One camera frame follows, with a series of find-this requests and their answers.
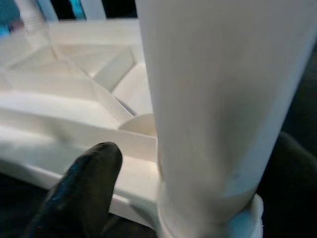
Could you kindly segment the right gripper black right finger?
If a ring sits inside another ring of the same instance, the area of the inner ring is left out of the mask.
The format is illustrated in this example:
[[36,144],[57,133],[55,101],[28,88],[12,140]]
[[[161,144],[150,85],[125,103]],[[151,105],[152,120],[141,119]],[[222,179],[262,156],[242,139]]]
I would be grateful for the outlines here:
[[317,236],[317,159],[281,132],[257,189],[265,238]]

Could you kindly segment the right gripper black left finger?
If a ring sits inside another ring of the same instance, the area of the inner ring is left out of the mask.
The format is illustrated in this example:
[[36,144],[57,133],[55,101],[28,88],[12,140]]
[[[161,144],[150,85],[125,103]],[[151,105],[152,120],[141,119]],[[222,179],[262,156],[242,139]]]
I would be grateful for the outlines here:
[[24,232],[26,238],[99,238],[104,232],[123,156],[113,142],[80,155]]

